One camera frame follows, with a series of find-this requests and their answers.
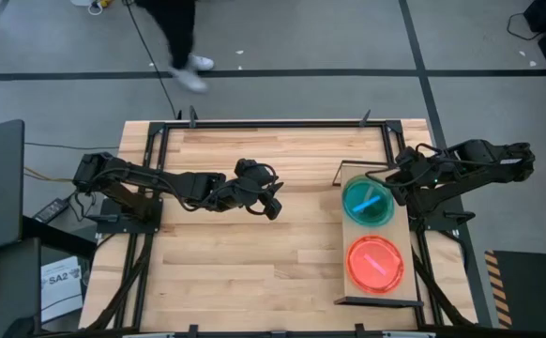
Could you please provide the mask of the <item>black aluminium table frame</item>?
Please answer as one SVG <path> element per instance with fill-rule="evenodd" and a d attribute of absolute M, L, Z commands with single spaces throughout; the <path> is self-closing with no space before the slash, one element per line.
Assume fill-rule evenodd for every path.
<path fill-rule="evenodd" d="M 157 138 L 173 173 L 231 175 L 241 158 L 282 181 L 275 221 L 242 209 L 183 210 L 164 198 L 145 288 L 144 331 L 410 330 L 410 308 L 342 306 L 341 162 L 384 162 L 398 150 L 381 130 L 344 120 L 202 121 Z"/>

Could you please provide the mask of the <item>person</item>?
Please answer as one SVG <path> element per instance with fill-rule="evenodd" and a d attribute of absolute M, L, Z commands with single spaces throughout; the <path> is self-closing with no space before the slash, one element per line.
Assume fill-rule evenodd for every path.
<path fill-rule="evenodd" d="M 199 72 L 212 70 L 215 63 L 193 52 L 196 0 L 136 0 L 136 4 L 152 17 L 166 38 L 172 76 L 192 92 L 206 92 L 207 84 Z"/>

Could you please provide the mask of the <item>dark grey cabinet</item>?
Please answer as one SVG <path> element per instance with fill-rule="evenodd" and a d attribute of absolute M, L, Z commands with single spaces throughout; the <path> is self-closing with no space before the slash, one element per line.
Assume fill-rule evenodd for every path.
<path fill-rule="evenodd" d="M 33 338 L 40 329 L 40 243 L 0 248 L 0 338 Z"/>

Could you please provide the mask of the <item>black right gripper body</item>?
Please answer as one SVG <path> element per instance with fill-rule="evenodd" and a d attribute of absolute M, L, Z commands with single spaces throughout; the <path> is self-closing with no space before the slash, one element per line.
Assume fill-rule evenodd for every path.
<path fill-rule="evenodd" d="M 402 168 L 394 175 L 394 183 L 398 188 L 394 189 L 395 195 L 403 195 L 406 189 L 417 184 L 433 171 L 433 165 L 429 163 L 415 163 L 408 168 Z"/>

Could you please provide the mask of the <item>black power adapter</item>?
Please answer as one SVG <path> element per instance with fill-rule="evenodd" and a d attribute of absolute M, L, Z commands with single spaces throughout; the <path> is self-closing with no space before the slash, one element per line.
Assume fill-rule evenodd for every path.
<path fill-rule="evenodd" d="M 69 207 L 66 199 L 55 198 L 52 202 L 37 212 L 33 219 L 42 223 L 50 223 Z"/>

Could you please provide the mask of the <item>black platform with hazard stripes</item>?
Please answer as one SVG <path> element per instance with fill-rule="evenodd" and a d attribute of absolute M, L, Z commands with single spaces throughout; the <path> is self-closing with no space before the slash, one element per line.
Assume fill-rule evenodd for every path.
<path fill-rule="evenodd" d="M 546 331 L 546 253 L 487 251 L 499 327 Z"/>

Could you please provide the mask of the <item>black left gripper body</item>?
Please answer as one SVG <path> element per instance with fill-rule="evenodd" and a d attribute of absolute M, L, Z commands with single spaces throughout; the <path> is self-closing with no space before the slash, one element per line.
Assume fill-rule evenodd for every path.
<path fill-rule="evenodd" d="M 228 182 L 231 192 L 228 195 L 228 207 L 251 207 L 259 201 L 264 209 L 272 208 L 275 204 L 273 186 L 276 176 L 240 177 Z"/>

